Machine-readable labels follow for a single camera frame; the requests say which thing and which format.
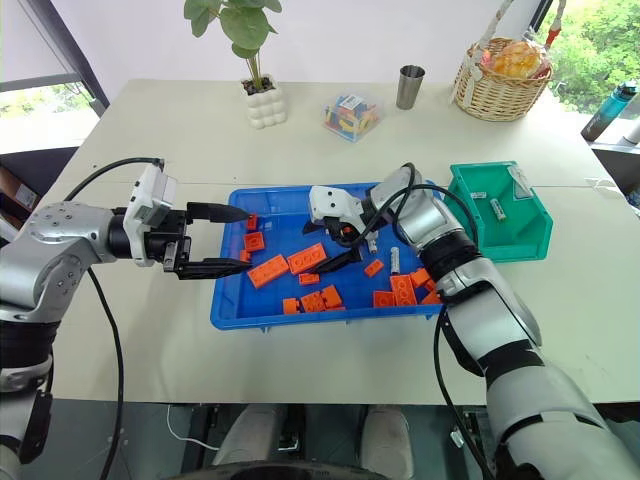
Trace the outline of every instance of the white wire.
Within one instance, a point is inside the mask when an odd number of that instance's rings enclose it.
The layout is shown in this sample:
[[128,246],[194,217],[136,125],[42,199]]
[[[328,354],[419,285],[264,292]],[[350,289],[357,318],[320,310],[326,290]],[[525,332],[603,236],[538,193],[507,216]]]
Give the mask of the white wire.
[[218,447],[212,447],[211,445],[207,445],[206,443],[203,443],[200,440],[196,440],[195,438],[181,437],[180,435],[178,435],[176,432],[173,431],[173,428],[171,428],[171,422],[169,420],[169,412],[171,412],[171,404],[167,405],[167,428],[169,428],[169,432],[171,432],[171,435],[173,435],[176,439],[181,440],[183,442],[195,443],[208,450],[213,450],[214,452],[217,452],[218,450],[220,450]]

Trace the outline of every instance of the orange lego brick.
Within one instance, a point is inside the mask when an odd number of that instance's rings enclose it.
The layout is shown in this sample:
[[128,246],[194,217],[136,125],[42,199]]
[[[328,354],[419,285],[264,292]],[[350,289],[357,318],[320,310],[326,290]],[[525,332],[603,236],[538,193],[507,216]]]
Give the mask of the orange lego brick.
[[285,315],[300,313],[300,302],[297,298],[283,298],[282,310]]
[[247,230],[250,232],[258,229],[258,216],[255,213],[249,215],[247,219]]
[[411,283],[413,284],[413,288],[421,287],[422,285],[427,283],[429,280],[431,280],[431,277],[429,277],[429,274],[424,268],[419,268],[415,272],[410,273],[409,276],[411,277]]
[[275,257],[267,260],[256,268],[249,270],[249,280],[253,283],[253,286],[260,288],[266,285],[272,280],[284,275],[289,270],[289,265],[282,255],[276,255]]
[[322,289],[322,299],[327,308],[336,308],[342,305],[342,298],[334,285]]
[[326,307],[324,306],[324,301],[322,300],[322,295],[320,292],[313,292],[309,295],[305,295],[300,298],[302,302],[302,307],[304,311],[307,313],[310,312],[324,312]]
[[376,258],[373,262],[367,265],[367,267],[364,269],[364,273],[367,274],[367,277],[371,278],[383,268],[384,263]]
[[431,290],[429,292],[429,295],[422,299],[420,305],[440,305],[441,303],[442,301],[438,296],[438,292],[436,292],[435,290]]
[[373,306],[374,307],[393,307],[396,304],[396,297],[393,292],[382,292],[375,290],[373,292]]
[[246,250],[240,250],[240,260],[243,262],[250,262],[251,261],[251,254],[249,252],[247,252]]
[[396,298],[396,305],[401,307],[418,304],[409,275],[392,275],[389,279],[391,280],[393,296]]
[[300,285],[313,285],[320,283],[320,275],[317,273],[301,273],[298,275],[298,283]]
[[247,252],[264,250],[264,237],[262,232],[247,233],[244,236],[244,249]]
[[316,243],[315,245],[305,248],[298,253],[289,255],[287,257],[287,262],[289,262],[291,273],[297,275],[305,270],[309,270],[311,267],[315,267],[325,258],[327,258],[327,254],[324,253],[322,244]]

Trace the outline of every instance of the white table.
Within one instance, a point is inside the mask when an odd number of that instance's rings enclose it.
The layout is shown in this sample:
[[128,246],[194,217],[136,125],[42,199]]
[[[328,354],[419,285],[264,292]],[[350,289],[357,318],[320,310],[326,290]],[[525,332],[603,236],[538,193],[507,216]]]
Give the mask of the white table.
[[[234,84],[133,81],[71,160],[42,204],[81,178],[127,156],[162,156],[179,182],[176,208],[220,202],[238,186],[379,181],[412,160],[447,185],[454,162],[517,160],[554,219],[547,259],[499,270],[536,315],[544,353],[593,402],[640,399],[640,223],[619,192],[584,178],[609,178],[557,106],[537,105],[523,121],[482,122],[426,84],[414,110],[393,107],[394,87],[357,86],[385,99],[382,124],[352,145],[320,125],[322,102],[348,85],[284,84],[287,123],[254,131]],[[297,168],[286,168],[291,159]],[[105,175],[79,196],[126,204],[140,166]],[[222,227],[191,227],[192,256],[218,253]],[[432,365],[434,322],[379,318],[222,332],[209,323],[213,281],[180,281],[159,265],[96,266],[120,327],[125,399],[152,402],[441,404]],[[54,395],[115,398],[115,355],[104,313],[82,282],[54,344]],[[443,346],[454,401],[483,404],[484,382]]]

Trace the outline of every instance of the white bubble pot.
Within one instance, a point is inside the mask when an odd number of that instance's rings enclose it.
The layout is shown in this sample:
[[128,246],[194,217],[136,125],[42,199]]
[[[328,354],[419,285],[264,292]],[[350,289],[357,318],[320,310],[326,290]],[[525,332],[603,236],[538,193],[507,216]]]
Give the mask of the white bubble pot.
[[271,75],[265,75],[265,77],[269,78],[271,85],[274,87],[266,92],[249,95],[242,82],[240,83],[242,94],[245,96],[247,107],[249,108],[247,114],[249,123],[253,128],[271,127],[272,125],[283,123],[287,119],[282,90],[280,90]]

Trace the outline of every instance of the wicker basket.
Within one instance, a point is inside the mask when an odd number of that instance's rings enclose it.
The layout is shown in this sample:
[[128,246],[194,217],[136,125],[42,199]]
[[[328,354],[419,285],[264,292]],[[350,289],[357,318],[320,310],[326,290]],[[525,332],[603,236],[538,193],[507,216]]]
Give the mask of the wicker basket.
[[[551,79],[552,69],[544,77],[536,79],[517,79],[495,73],[481,64],[482,51],[487,49],[493,57],[501,52],[513,40],[493,38],[497,23],[513,0],[505,0],[485,35],[467,50],[458,70],[451,100],[469,115],[493,122],[508,122],[524,117],[536,102]],[[556,20],[552,28],[559,31],[560,19],[564,9],[558,7]]]

